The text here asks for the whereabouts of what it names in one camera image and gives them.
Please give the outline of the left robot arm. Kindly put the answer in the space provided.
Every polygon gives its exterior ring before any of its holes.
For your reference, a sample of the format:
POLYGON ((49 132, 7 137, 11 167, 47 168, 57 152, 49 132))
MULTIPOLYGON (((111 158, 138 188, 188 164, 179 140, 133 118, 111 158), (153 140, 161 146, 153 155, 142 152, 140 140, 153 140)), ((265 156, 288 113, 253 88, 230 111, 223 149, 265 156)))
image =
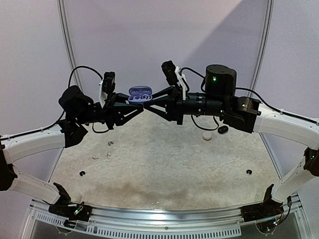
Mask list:
POLYGON ((104 102, 95 102, 78 86, 68 87, 59 99, 65 119, 32 131, 0 138, 0 189, 16 191, 54 205, 63 216, 74 212, 70 196, 58 183, 47 183, 14 167, 14 162, 51 149, 78 145, 88 133, 86 127, 102 123, 109 130, 122 126, 142 113, 142 104, 129 102, 129 96, 110 93, 104 102))

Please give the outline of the purple earbud charging case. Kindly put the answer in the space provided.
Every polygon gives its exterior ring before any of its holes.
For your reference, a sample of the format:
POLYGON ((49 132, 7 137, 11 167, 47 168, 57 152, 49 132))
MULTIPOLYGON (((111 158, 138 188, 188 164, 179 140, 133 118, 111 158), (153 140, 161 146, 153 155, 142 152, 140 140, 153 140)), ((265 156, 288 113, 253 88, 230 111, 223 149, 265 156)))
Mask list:
POLYGON ((130 103, 144 103, 153 99, 153 91, 149 86, 133 86, 129 89, 130 103))

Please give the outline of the pink earbud charging case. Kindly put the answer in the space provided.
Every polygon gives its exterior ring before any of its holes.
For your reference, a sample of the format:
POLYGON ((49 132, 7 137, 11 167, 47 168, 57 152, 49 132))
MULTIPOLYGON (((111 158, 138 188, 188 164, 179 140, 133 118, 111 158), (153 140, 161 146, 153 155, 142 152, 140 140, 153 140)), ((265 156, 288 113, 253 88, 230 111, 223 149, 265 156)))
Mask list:
POLYGON ((211 134, 210 132, 204 132, 204 133, 202 134, 202 138, 203 138, 204 140, 209 141, 209 140, 212 139, 212 134, 211 134))

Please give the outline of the aluminium front rail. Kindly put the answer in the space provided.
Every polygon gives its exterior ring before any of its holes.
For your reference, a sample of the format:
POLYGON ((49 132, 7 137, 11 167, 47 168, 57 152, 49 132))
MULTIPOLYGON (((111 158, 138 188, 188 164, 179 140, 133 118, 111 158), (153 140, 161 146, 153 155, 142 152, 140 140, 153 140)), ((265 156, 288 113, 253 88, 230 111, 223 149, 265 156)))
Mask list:
POLYGON ((69 221, 49 213, 32 200, 24 239, 309 239, 297 195, 285 206, 284 222, 277 217, 245 221, 240 206, 219 209, 165 211, 94 206, 87 222, 69 221))

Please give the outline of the black earbud case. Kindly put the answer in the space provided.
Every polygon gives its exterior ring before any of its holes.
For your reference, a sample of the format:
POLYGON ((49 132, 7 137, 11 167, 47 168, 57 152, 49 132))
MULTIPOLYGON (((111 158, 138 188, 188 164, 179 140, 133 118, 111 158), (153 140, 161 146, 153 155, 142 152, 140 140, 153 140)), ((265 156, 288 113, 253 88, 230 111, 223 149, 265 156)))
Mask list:
POLYGON ((229 130, 228 126, 224 125, 224 126, 219 127, 218 130, 217 130, 217 132, 218 132, 219 134, 225 134, 225 133, 228 132, 228 130, 229 130))

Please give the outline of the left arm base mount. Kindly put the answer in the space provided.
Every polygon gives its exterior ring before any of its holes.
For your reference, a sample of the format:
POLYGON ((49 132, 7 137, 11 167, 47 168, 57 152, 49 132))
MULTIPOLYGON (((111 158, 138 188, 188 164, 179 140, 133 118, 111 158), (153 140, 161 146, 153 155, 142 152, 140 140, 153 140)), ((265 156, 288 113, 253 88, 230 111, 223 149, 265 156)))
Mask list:
POLYGON ((88 222, 92 214, 93 208, 82 203, 71 202, 71 198, 62 185, 53 183, 59 193, 59 198, 54 204, 49 204, 48 211, 52 214, 66 217, 70 221, 88 222))

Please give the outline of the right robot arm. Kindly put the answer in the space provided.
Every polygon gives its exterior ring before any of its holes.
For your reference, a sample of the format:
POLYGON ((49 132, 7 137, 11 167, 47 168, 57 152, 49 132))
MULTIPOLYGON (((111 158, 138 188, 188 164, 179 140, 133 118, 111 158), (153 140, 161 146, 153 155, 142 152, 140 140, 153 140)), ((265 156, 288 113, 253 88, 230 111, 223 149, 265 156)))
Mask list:
POLYGON ((153 95, 144 108, 166 119, 182 124, 184 115, 216 116, 234 129, 247 133, 265 133, 301 143, 307 148, 303 158, 282 180, 267 188, 258 213, 268 217, 301 186, 319 175, 319 121, 295 115, 257 99, 237 97, 237 73, 224 65, 208 65, 202 93, 190 93, 179 67, 162 65, 169 88, 153 95))

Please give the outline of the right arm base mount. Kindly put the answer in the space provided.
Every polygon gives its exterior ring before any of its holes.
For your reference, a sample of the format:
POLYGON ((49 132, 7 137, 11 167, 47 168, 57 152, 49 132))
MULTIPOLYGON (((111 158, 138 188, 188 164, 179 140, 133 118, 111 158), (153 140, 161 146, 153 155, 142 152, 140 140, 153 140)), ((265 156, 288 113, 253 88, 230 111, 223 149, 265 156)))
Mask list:
POLYGON ((291 193, 271 184, 265 192, 264 199, 260 203, 250 204, 240 208, 241 217, 244 222, 266 219, 279 215, 284 218, 283 203, 287 201, 291 205, 291 193))

